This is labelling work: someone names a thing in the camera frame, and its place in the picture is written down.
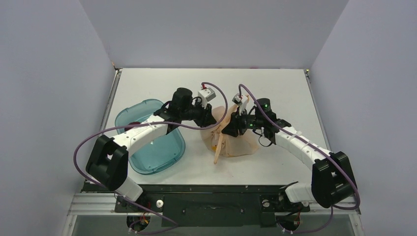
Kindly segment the orange plastic bag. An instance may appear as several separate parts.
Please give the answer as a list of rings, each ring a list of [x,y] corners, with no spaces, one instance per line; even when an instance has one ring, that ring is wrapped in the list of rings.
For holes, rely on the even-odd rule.
[[[252,155],[259,149],[255,134],[245,132],[244,135],[232,137],[221,133],[222,129],[229,123],[231,114],[237,109],[236,104],[228,109],[224,106],[212,109],[212,115],[217,121],[222,118],[224,113],[226,113],[226,117],[214,128],[200,131],[201,138],[208,150],[214,152],[211,147],[217,146],[217,150],[214,152],[214,164],[217,164],[220,157]]]

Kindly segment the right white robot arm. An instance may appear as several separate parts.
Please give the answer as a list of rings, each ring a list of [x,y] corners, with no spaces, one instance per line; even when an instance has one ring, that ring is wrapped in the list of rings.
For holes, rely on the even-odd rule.
[[[290,210],[297,203],[310,201],[324,208],[336,207],[340,201],[358,195],[352,167],[345,153],[319,147],[289,122],[277,118],[268,98],[257,99],[250,111],[246,110],[248,101],[248,97],[239,94],[233,98],[237,108],[231,112],[222,134],[239,137],[251,130],[269,140],[270,145],[287,150],[312,173],[310,183],[289,184],[278,195],[277,203],[282,209]]]

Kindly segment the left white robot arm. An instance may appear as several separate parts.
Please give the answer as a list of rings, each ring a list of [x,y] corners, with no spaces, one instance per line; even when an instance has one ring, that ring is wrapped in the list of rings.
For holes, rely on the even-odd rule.
[[[170,101],[163,104],[149,118],[136,127],[125,128],[113,137],[102,135],[93,146],[86,172],[110,191],[125,198],[134,211],[146,207],[147,198],[143,189],[128,177],[129,157],[155,139],[165,136],[181,126],[182,121],[192,120],[196,129],[213,127],[217,124],[209,101],[216,94],[213,89],[202,87],[196,98],[187,88],[178,88]]]

